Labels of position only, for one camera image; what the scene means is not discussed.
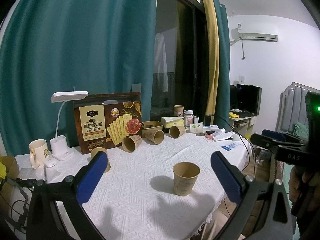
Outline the white desk lamp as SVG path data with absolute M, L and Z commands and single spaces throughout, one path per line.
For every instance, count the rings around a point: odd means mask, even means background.
M 87 96 L 88 91 L 74 90 L 55 92 L 50 98 L 51 103 L 61 103 L 57 114 L 55 135 L 50 140 L 52 156 L 58 161 L 65 161 L 74 154 L 74 150 L 69 147 L 69 139 L 72 139 L 75 133 L 75 128 L 72 127 L 74 102 Z

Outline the small lying paper cup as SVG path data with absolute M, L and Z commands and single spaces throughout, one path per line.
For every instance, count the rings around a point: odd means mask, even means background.
M 169 134 L 172 138 L 177 139 L 180 136 L 184 135 L 186 129 L 184 126 L 171 126 L 169 129 Z

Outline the upright paper cup at back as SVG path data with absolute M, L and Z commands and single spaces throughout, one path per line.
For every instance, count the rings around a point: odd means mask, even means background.
M 174 116 L 183 116 L 184 106 L 174 105 Z

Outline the lying patterned paper cup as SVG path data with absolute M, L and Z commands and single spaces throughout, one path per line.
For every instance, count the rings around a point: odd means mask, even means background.
M 154 144 L 159 145 L 164 140 L 164 133 L 162 130 L 150 130 L 145 132 L 145 137 Z

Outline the white air conditioner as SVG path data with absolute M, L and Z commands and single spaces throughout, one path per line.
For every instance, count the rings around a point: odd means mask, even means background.
M 270 23 L 238 23 L 236 28 L 231 30 L 232 38 L 241 40 L 258 40 L 278 42 L 278 28 Z

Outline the teal curtain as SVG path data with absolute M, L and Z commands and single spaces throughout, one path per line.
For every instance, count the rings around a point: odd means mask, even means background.
M 51 139 L 55 92 L 128 92 L 150 116 L 156 0 L 1 0 L 1 138 L 8 156 Z

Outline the blue card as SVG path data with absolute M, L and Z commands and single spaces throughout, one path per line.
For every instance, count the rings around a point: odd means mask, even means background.
M 228 145 L 222 145 L 221 148 L 223 148 L 226 151 L 231 151 L 232 149 L 236 148 L 237 146 L 238 146 L 238 144 L 233 142 Z

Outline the cream cartoon mug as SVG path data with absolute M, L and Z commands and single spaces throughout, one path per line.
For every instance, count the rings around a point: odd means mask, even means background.
M 33 169 L 43 166 L 50 154 L 46 140 L 37 139 L 29 144 L 29 161 Z

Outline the upside-down brown paper cup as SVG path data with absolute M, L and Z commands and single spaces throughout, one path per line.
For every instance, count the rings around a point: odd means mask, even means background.
M 94 160 L 94 168 L 104 173 L 107 173 L 110 168 L 111 164 L 109 158 L 107 156 L 107 150 L 103 147 L 96 147 L 90 153 L 91 159 Z

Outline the brown cracker box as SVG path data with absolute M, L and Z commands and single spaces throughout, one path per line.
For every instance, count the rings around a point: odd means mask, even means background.
M 74 103 L 81 153 L 118 147 L 125 137 L 142 135 L 140 92 L 93 94 Z

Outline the yellow tissue box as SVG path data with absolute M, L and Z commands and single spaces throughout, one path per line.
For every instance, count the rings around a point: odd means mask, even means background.
M 164 129 L 169 129 L 172 126 L 184 126 L 184 120 L 179 116 L 161 117 L 161 123 Z

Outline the black monitor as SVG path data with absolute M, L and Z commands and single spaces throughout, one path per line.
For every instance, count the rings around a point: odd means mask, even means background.
M 256 116 L 260 112 L 262 88 L 254 85 L 230 85 L 230 111 Z

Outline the white earbuds case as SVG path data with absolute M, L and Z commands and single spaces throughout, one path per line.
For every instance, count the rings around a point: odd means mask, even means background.
M 54 158 L 49 158 L 44 162 L 46 168 L 52 168 L 57 164 L 57 160 Z

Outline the white green paper cup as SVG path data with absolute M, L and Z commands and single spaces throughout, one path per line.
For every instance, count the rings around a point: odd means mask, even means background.
M 190 125 L 190 133 L 203 133 L 203 123 L 195 123 Z

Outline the grey padded headboard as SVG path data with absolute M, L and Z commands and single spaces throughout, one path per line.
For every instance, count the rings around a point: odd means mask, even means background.
M 281 93 L 276 132 L 308 138 L 309 123 L 305 105 L 308 92 L 319 93 L 319 90 L 293 82 Z

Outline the yellow curtain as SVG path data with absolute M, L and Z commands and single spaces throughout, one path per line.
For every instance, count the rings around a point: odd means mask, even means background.
M 206 115 L 215 114 L 217 87 L 219 82 L 220 48 L 219 30 L 214 0 L 202 0 L 207 21 L 208 31 L 208 63 L 209 86 Z

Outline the brown paper bowl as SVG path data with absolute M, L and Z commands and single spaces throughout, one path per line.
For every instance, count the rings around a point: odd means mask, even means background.
M 145 137 L 145 134 L 153 130 L 162 130 L 163 124 L 160 121 L 144 121 L 142 122 L 142 137 Z

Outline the white embossed tablecloth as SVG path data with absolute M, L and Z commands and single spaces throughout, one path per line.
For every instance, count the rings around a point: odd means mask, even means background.
M 144 140 L 133 153 L 110 149 L 111 168 L 84 210 L 106 239 L 191 237 L 212 221 L 226 196 L 210 164 L 212 153 L 220 151 L 239 169 L 248 161 L 249 143 L 243 139 L 231 151 L 221 148 L 231 143 L 186 133 L 166 136 L 159 145 Z M 191 194 L 180 197 L 173 191 L 172 168 L 184 161 L 196 164 L 200 174 Z

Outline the lying brown paper cup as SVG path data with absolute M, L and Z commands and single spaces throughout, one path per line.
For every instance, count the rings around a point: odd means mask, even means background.
M 142 137 L 140 135 L 132 135 L 125 137 L 122 140 L 122 147 L 126 152 L 134 152 L 142 143 Z

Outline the white lidded jar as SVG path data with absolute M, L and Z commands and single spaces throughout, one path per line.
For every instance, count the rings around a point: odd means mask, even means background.
M 194 123 L 194 111 L 187 109 L 184 111 L 184 125 L 185 126 L 190 126 L 191 124 Z

